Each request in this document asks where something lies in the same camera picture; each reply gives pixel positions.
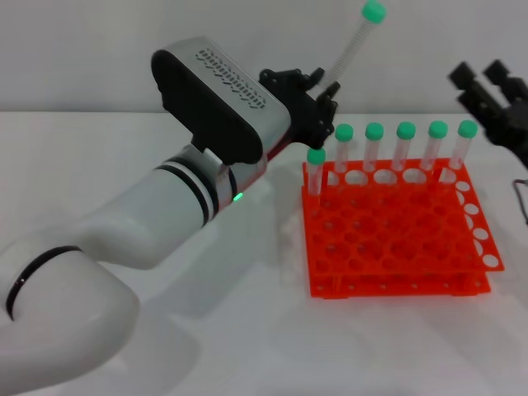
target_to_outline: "cable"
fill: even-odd
[[[525,218],[526,224],[528,224],[528,214],[526,214],[526,207],[525,207],[524,201],[522,200],[521,191],[519,190],[519,186],[518,186],[519,184],[522,184],[524,186],[528,186],[528,180],[516,179],[516,180],[514,180],[512,182],[513,190],[515,191],[515,193],[517,195],[517,199],[519,201],[519,206],[521,207],[522,215]]]

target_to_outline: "clear plastic tube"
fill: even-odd
[[[310,196],[321,195],[321,188],[323,184],[323,165],[326,160],[326,152],[324,148],[319,150],[308,150],[308,194]]]
[[[347,171],[348,150],[350,142],[337,141],[337,152],[334,170],[337,173],[344,173]]]
[[[411,140],[398,138],[396,149],[394,150],[393,162],[391,164],[393,171],[400,172],[405,168],[410,145]]]
[[[321,195],[323,184],[323,165],[308,163],[308,194],[311,196]]]
[[[459,136],[456,140],[455,150],[453,156],[449,161],[449,167],[451,169],[461,169],[464,163],[465,156],[468,153],[469,146],[471,145],[471,139],[467,139],[463,136]]]
[[[449,126],[444,121],[433,121],[429,125],[429,141],[427,142],[426,151],[423,154],[420,168],[424,171],[431,171],[435,166],[438,151],[442,145],[442,139],[447,136]]]
[[[438,157],[438,151],[442,145],[442,139],[435,139],[429,137],[427,142],[426,151],[423,154],[422,162],[420,163],[420,168],[424,171],[430,171],[435,166],[436,158]]]
[[[367,140],[366,141],[365,157],[363,159],[363,170],[365,172],[375,171],[379,150],[380,150],[379,140]]]
[[[449,161],[449,167],[451,169],[461,169],[464,163],[465,156],[468,153],[469,146],[471,145],[471,139],[477,135],[479,126],[471,121],[462,121],[459,125],[459,137],[456,140],[455,150]]]
[[[383,22],[387,16],[387,10],[383,4],[378,2],[378,0],[367,0],[365,6],[363,6],[363,9],[361,10],[361,15],[364,19],[352,35],[345,50],[332,68],[324,74],[323,80],[320,83],[323,89],[332,85],[343,75],[369,34],[377,25]]]
[[[358,29],[348,42],[348,45],[345,47],[345,50],[341,56],[337,59],[336,63],[328,70],[321,81],[322,89],[328,88],[334,82],[336,82],[347,70],[348,66],[356,56],[358,50],[361,48],[363,43],[365,43],[369,34],[376,27],[375,24],[368,22],[367,20],[361,21]]]

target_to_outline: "test tube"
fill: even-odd
[[[426,151],[423,154],[420,168],[424,171],[432,170],[435,165],[438,150],[442,144],[442,139],[447,135],[449,127],[444,121],[433,121],[429,126],[429,141],[427,142]]]
[[[387,16],[387,9],[377,0],[368,0],[361,10],[361,15],[363,16],[363,20],[348,42],[345,50],[332,68],[323,75],[320,83],[323,89],[332,85],[343,75],[369,34],[377,25],[384,21]]]
[[[377,122],[371,122],[366,126],[365,157],[363,159],[363,170],[373,172],[376,169],[380,140],[383,138],[383,126]]]
[[[340,124],[336,128],[337,152],[334,170],[337,173],[347,171],[348,150],[350,148],[352,136],[354,136],[354,129],[351,125]]]
[[[459,137],[456,139],[455,150],[449,161],[449,167],[451,169],[461,169],[466,154],[468,153],[469,146],[471,145],[471,139],[477,135],[479,126],[477,123],[465,120],[459,125]]]
[[[391,168],[393,171],[400,172],[405,168],[405,162],[407,161],[407,155],[409,152],[409,145],[411,139],[416,134],[416,126],[412,122],[402,122],[398,125],[398,142],[396,143],[396,149],[394,150],[393,163]]]
[[[308,194],[319,196],[321,194],[321,185],[323,184],[323,165],[327,154],[324,148],[308,150]]]

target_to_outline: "white table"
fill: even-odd
[[[356,129],[463,115],[340,115]],[[95,209],[189,141],[159,114],[0,113],[0,239]],[[152,271],[110,266],[143,303],[108,364],[35,396],[489,396],[528,392],[528,228],[511,180],[526,170],[480,137],[467,165],[507,271],[474,298],[310,299],[300,163],[292,146],[244,197]],[[0,324],[7,323],[4,317]]]

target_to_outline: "black stripe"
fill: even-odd
[[[32,276],[36,270],[41,268],[49,260],[52,260],[57,256],[67,252],[82,252],[82,250],[77,246],[54,247],[53,249],[42,253],[35,260],[30,262],[26,268],[24,268],[24,271],[22,271],[22,273],[18,276],[18,279],[16,279],[16,282],[13,284],[9,294],[7,295],[6,311],[11,320],[13,320],[13,305],[15,304],[15,299],[17,299],[18,293],[20,292],[22,286],[26,284],[30,276]]]
[[[229,169],[229,183],[231,184],[231,200],[238,195],[237,179],[234,178],[233,171]]]
[[[173,157],[167,161],[168,163],[179,163],[183,167],[186,167],[189,169],[198,179],[200,180],[201,184],[204,185],[207,192],[209,192],[209,196],[211,197],[211,201],[213,202],[213,217],[216,216],[218,213],[218,195],[216,194],[216,188],[213,183],[209,180],[209,178],[204,175],[204,173],[191,161],[188,159],[182,158],[182,157]]]
[[[192,179],[188,177],[185,174],[185,172],[183,172],[181,169],[177,169],[169,165],[162,165],[161,167],[157,167],[156,169],[161,169],[163,171],[170,172],[174,176],[179,177],[182,182],[187,184],[187,186],[191,189],[191,191],[196,196],[198,203],[200,203],[201,211],[204,213],[204,224],[203,225],[206,225],[207,222],[209,221],[209,208],[207,207],[207,202],[205,201],[204,195],[202,194],[200,188],[192,181]]]

